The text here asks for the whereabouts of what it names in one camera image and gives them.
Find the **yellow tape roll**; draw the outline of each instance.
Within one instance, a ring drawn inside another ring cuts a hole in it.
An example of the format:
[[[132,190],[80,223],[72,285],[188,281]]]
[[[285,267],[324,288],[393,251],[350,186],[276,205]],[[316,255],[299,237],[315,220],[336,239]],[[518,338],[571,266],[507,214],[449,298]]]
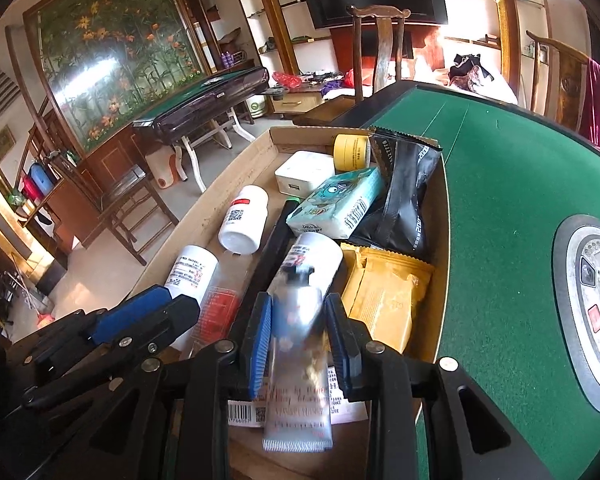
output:
[[[338,171],[368,168],[371,163],[369,138],[364,135],[339,135],[333,146],[333,164]]]

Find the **yellow snack bag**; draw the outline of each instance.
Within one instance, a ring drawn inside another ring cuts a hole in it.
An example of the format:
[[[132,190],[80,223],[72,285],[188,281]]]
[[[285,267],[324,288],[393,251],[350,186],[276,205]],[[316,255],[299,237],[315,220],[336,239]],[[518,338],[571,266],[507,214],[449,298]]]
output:
[[[342,294],[348,316],[363,321],[376,341],[404,351],[434,267],[391,251],[340,247],[347,266],[352,266]]]

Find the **wooden drawer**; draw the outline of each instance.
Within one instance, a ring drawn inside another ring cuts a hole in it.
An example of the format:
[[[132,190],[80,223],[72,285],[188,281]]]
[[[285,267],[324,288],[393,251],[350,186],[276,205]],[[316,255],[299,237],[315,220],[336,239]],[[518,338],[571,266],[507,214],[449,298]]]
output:
[[[285,94],[282,101],[271,100],[277,114],[304,114],[322,104],[320,92],[292,92]]]

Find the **black snack bag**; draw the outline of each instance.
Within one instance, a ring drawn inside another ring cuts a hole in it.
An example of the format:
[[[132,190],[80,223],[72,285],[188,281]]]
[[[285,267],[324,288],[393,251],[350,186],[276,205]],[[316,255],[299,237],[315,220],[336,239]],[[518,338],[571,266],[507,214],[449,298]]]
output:
[[[369,141],[388,189],[373,202],[349,241],[426,260],[419,198],[424,196],[442,149],[384,128],[376,128]]]

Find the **tile floor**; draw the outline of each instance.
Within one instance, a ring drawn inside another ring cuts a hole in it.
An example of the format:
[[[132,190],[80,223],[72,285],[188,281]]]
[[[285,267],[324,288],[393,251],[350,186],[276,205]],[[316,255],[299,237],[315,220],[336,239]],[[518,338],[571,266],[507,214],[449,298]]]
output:
[[[256,119],[255,124],[243,123],[244,128],[254,136],[259,136],[270,126],[289,125],[289,121],[278,121],[266,118]],[[200,173],[204,183],[209,186],[218,175],[240,152],[248,146],[248,142],[232,130],[227,131],[233,144],[233,149],[227,150],[210,140],[196,148],[200,162]],[[191,163],[188,156],[183,156],[183,165],[187,174],[191,173]],[[200,190],[193,177],[185,182],[179,182],[170,188],[160,190],[160,195],[166,205],[178,218],[185,213],[200,197]],[[144,212],[138,208],[134,215],[138,218]],[[129,217],[125,223],[131,225],[136,219]],[[137,232],[138,244],[144,243],[153,233],[164,225],[165,217],[156,213]],[[167,230],[142,256],[149,261],[164,243],[171,229]],[[112,308],[122,301],[129,293],[144,267],[129,254],[126,249],[113,237],[111,232],[104,231],[88,249],[77,246],[69,256],[69,269],[62,277],[56,288],[51,292],[50,299],[55,304],[56,319],[65,316],[79,308],[90,312],[98,308]],[[8,330],[12,341],[17,341],[36,330],[37,317],[29,310],[22,298],[14,302],[11,309],[13,327]]]

